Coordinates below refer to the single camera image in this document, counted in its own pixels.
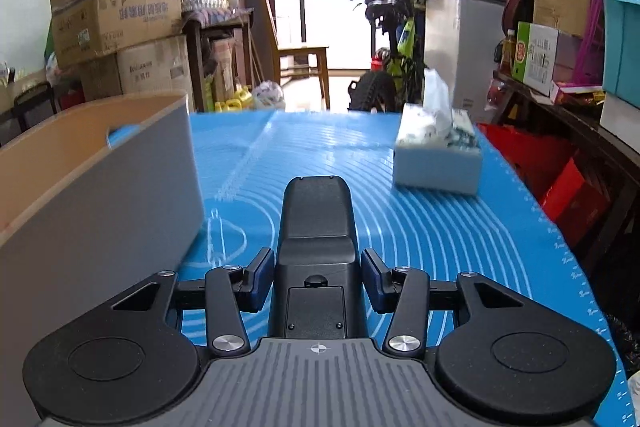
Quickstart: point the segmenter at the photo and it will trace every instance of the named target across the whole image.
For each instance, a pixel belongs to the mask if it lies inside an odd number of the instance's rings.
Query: bottle of brown liquid
[[[502,60],[500,61],[500,73],[511,75],[513,57],[516,52],[516,32],[507,30],[507,38],[502,44]]]

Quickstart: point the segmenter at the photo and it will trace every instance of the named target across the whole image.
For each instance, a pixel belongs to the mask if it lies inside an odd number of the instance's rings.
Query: pink plastic basket
[[[589,18],[582,44],[575,60],[572,84],[597,86],[602,84],[604,69],[604,18],[602,0],[591,0]]]

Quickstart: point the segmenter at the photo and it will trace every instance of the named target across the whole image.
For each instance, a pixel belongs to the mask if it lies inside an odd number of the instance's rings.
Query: blue mat
[[[607,323],[587,279],[555,225],[484,139],[477,198],[392,185],[398,115],[242,112],[191,118],[207,219],[180,268],[200,279],[211,267],[246,265],[260,247],[276,249],[284,188],[296,176],[337,174],[351,189],[360,250],[389,266],[411,265],[432,279],[477,271],[596,330]],[[267,332],[269,300],[244,314],[254,343]],[[390,316],[367,307],[380,343]],[[450,312],[430,314],[429,343],[452,329]],[[182,331],[205,343],[204,312],[186,312]],[[596,417],[602,427],[635,425],[622,365]]]

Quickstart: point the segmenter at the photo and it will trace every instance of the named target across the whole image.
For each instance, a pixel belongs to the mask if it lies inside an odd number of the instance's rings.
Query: bicycle tire
[[[378,101],[384,104],[385,112],[398,111],[394,78],[386,71],[367,71],[357,82],[351,84],[349,96],[350,111],[371,112]]]

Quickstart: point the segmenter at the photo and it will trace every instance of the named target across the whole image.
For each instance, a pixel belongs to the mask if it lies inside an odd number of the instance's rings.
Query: red paper bag
[[[542,209],[574,248],[609,204],[609,191],[595,169],[588,164],[578,168],[571,158],[546,194]]]
[[[538,136],[510,126],[479,128],[539,202],[575,153],[574,145],[564,138]]]

